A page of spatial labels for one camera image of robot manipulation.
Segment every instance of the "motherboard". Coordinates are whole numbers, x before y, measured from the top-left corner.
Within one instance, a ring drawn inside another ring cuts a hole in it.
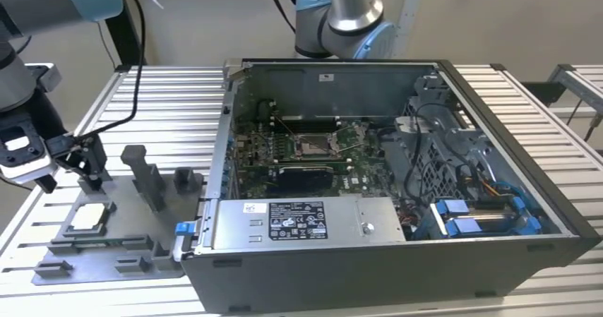
[[[242,198],[399,197],[371,122],[287,120],[245,124],[237,134]]]

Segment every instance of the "green circuit board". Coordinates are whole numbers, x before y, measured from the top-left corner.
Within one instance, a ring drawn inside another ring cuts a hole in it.
[[[327,197],[355,194],[398,198],[399,189],[379,146],[377,131],[343,121],[333,133],[275,133],[250,128],[239,134],[237,165],[242,198]],[[327,189],[275,191],[285,167],[330,168]]]

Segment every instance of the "power supply label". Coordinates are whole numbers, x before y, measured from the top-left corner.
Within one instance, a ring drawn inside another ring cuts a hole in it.
[[[274,241],[329,238],[325,202],[270,203],[269,209]]]

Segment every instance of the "robotic arm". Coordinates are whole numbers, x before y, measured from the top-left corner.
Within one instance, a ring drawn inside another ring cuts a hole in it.
[[[37,181],[46,192],[58,165],[81,173],[93,187],[105,173],[101,140],[78,141],[47,98],[41,74],[19,58],[9,41],[34,33],[115,17],[123,0],[0,0],[0,171],[18,183]]]
[[[309,58],[390,58],[397,27],[382,0],[298,0],[295,50]]]
[[[98,135],[77,138],[63,127],[41,74],[26,65],[9,41],[59,26],[115,17],[123,0],[0,0],[0,172],[23,184],[37,181],[53,192],[51,174],[65,167],[81,186],[98,191],[110,180]],[[381,0],[298,0],[297,51],[311,58],[387,58],[394,24],[383,21]]]

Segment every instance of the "slotted aluminum surface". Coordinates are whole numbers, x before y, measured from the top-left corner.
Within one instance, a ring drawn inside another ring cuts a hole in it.
[[[593,226],[603,234],[603,163],[568,131],[517,80],[490,66],[458,66]],[[129,115],[134,73],[117,74],[79,131]],[[210,170],[223,96],[221,68],[146,67],[141,112],[133,123],[103,135],[113,174],[127,174],[119,161],[127,143],[145,143],[163,172],[179,166]],[[51,195],[37,189],[0,238],[0,313],[30,316],[31,309],[62,316],[203,315],[187,277],[175,280],[54,285],[31,284],[33,267],[77,199],[77,177],[59,172]],[[271,316],[572,316],[603,311],[603,245],[572,266],[542,270],[503,298],[443,301],[362,309],[279,313]]]

